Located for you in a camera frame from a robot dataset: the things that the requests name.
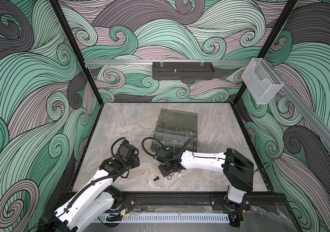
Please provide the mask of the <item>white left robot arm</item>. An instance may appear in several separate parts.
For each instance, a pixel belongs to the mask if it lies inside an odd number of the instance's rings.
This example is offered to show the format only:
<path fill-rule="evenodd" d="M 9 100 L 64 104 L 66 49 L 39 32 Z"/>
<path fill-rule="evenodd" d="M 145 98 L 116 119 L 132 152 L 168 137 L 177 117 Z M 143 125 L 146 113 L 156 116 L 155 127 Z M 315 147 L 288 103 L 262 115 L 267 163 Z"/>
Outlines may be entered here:
<path fill-rule="evenodd" d="M 38 232 L 82 232 L 99 215 L 118 208 L 122 193 L 112 183 L 124 172 L 140 166 L 137 154 L 121 163 L 109 158 L 102 162 L 89 182 L 62 206 L 44 213 L 37 225 Z"/>

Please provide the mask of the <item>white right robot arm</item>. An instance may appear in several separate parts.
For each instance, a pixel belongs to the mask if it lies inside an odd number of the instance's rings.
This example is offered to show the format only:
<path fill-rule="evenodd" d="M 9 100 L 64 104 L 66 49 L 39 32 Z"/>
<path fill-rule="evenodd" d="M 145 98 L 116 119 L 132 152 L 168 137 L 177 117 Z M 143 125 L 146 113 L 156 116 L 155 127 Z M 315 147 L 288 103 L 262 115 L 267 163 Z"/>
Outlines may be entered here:
<path fill-rule="evenodd" d="M 159 170 L 164 177 L 172 172 L 188 169 L 209 170 L 224 174 L 230 183 L 227 198 L 234 204 L 242 204 L 245 195 L 253 191 L 254 164 L 232 148 L 221 153 L 196 153 L 184 150 L 177 155 L 159 148 L 154 159 L 161 163 Z"/>

